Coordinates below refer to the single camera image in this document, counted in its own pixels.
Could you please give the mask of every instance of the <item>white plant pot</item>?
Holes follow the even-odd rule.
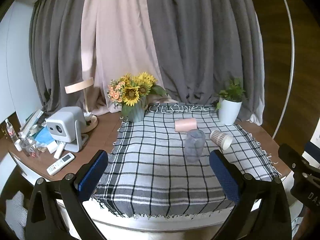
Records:
[[[242,102],[232,102],[221,98],[220,104],[219,121],[225,125],[233,125],[239,114]]]

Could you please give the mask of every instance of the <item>ribbed gray vase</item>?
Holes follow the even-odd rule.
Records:
[[[144,118],[144,112],[146,110],[147,97],[143,96],[139,99],[133,109],[128,114],[128,120],[130,122],[140,122]]]

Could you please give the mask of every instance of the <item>table lamp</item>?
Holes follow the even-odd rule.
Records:
[[[87,125],[86,128],[82,129],[82,133],[89,132],[93,130],[97,125],[98,125],[98,119],[95,115],[92,115],[89,110],[88,110],[88,104],[87,104],[87,93],[86,93],[86,88],[90,87],[93,85],[93,78],[91,77],[90,79],[78,82],[76,84],[72,84],[69,86],[65,86],[65,90],[67,94],[71,94],[74,92],[78,92],[80,90],[83,90],[84,93],[84,104],[85,104],[85,110],[86,113],[84,113],[85,120],[89,122],[90,124]]]

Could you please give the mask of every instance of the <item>transparent plastic cup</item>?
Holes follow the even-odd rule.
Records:
[[[188,163],[195,163],[200,159],[204,143],[205,134],[199,129],[192,129],[187,133],[184,156]]]

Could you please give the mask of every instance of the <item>flower bouquet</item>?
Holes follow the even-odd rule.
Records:
[[[127,74],[118,80],[111,80],[108,86],[108,97],[116,105],[122,106],[122,115],[131,122],[140,122],[144,117],[147,95],[165,96],[166,91],[156,85],[157,80],[143,72],[138,76]]]

